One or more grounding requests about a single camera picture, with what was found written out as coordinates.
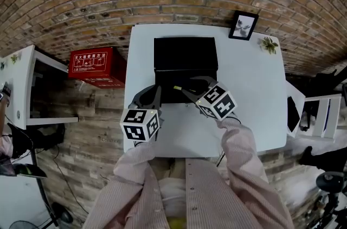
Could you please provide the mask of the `black pouch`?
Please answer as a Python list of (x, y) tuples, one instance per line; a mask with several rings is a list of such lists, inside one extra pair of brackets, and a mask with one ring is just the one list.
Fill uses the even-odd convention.
[(289, 132), (293, 132), (299, 124), (300, 116), (292, 97), (287, 98), (287, 127)]

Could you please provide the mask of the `white wooden chair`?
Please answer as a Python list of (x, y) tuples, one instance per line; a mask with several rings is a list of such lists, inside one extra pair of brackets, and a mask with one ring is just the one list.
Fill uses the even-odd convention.
[(314, 102), (318, 103), (317, 116), (315, 117), (314, 124), (301, 127), (299, 121), (299, 124), (293, 132), (289, 132), (287, 127), (287, 136), (292, 138), (306, 138), (334, 142), (335, 133), (338, 129), (338, 118), (342, 95), (332, 94), (307, 98), (289, 82), (286, 83), (286, 91), (287, 97), (292, 97), (295, 102), (300, 120), (305, 105), (312, 105)]

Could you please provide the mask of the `black metal equipment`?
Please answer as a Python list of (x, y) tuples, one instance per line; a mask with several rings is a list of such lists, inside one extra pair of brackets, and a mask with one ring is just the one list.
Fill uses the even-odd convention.
[(336, 217), (335, 229), (347, 229), (347, 205), (341, 210), (336, 210), (339, 204), (338, 195), (342, 193), (347, 198), (347, 172), (324, 172), (317, 177), (316, 185), (320, 190), (327, 192), (328, 197), (316, 229), (324, 229), (333, 217)]

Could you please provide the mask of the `red fire equipment box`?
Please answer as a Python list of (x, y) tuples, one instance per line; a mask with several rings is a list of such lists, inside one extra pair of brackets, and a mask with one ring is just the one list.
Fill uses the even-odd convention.
[(124, 88), (126, 60), (114, 47), (71, 52), (68, 77), (98, 88)]

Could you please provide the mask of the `long white desk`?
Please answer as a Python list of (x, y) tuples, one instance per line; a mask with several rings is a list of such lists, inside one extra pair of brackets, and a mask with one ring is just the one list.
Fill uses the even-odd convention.
[[(21, 59), (13, 65), (10, 57), (16, 53), (21, 54)], [(68, 72), (65, 64), (39, 52), (34, 45), (0, 58), (0, 62), (5, 63), (4, 69), (0, 70), (0, 87), (7, 82), (11, 88), (11, 102), (7, 109), (7, 117), (9, 117), (10, 122), (24, 130), (27, 126), (34, 125), (77, 123), (78, 117), (31, 118), (31, 87), (36, 61), (61, 72)]]

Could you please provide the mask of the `person's torso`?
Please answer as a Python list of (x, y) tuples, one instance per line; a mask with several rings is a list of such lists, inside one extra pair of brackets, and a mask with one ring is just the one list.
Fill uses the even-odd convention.
[[(234, 189), (204, 160), (187, 160), (187, 229), (294, 229), (278, 194)], [(83, 229), (170, 229), (151, 167), (144, 184), (112, 180), (100, 193)]]

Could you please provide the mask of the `white square table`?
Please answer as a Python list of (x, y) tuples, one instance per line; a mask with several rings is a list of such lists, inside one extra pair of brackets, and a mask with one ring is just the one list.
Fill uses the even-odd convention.
[[(287, 140), (287, 93), (280, 52), (260, 48), (263, 35), (248, 41), (230, 39), (228, 28), (193, 24), (137, 24), (132, 27), (124, 104), (153, 85), (154, 40), (159, 37), (213, 37), (219, 63), (217, 79), (231, 91), (241, 123), (253, 132), (257, 151), (281, 148)], [(154, 142), (157, 157), (217, 157), (224, 133), (194, 105), (164, 104), (163, 124)]]

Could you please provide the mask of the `person's right forearm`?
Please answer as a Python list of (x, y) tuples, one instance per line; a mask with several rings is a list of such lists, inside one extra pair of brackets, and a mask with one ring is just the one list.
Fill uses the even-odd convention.
[(216, 123), (220, 129), (226, 130), (222, 136), (221, 145), (227, 160), (230, 185), (234, 189), (242, 189), (246, 186), (267, 188), (267, 176), (257, 156), (251, 129), (235, 118), (226, 118)]

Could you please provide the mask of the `black box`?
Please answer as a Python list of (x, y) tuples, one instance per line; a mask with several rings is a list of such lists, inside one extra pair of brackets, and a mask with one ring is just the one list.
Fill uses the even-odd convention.
[(162, 87), (161, 103), (191, 101), (174, 87), (189, 86), (192, 77), (217, 79), (219, 68), (213, 37), (161, 37), (154, 39), (155, 84)]

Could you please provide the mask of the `black picture frame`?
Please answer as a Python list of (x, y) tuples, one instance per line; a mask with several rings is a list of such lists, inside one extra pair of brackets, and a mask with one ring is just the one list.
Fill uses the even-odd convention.
[(231, 22), (228, 38), (245, 41), (250, 40), (258, 18), (258, 14), (236, 10)]

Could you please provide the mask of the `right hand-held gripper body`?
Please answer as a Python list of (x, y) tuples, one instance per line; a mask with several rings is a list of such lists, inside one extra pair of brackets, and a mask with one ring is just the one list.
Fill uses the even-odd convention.
[(205, 116), (218, 121), (223, 121), (237, 108), (231, 92), (220, 82), (207, 90), (195, 104)]

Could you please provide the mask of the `small green potted plant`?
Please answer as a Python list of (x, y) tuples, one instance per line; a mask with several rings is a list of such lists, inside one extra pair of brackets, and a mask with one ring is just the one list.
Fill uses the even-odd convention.
[(258, 45), (260, 49), (267, 51), (269, 54), (276, 54), (279, 44), (274, 42), (270, 37), (265, 36), (262, 39), (258, 39)]

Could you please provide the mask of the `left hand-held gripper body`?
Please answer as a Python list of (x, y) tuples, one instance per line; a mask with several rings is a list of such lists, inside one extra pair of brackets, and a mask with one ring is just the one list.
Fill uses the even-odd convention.
[(132, 102), (123, 110), (120, 126), (124, 136), (136, 143), (155, 142), (162, 128), (161, 103), (139, 105)]

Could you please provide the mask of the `black swivel chair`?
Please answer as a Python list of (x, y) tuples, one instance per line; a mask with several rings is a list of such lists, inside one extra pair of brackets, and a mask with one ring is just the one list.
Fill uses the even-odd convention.
[(40, 169), (38, 166), (33, 164), (1, 164), (0, 165), (0, 176), (26, 176), (34, 178), (47, 178), (46, 173)]

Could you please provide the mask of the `person's left forearm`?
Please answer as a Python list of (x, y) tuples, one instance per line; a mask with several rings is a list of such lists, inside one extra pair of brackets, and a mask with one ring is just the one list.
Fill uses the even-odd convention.
[(142, 142), (129, 149), (117, 161), (113, 180), (131, 185), (143, 185), (149, 162), (155, 158), (154, 144)]

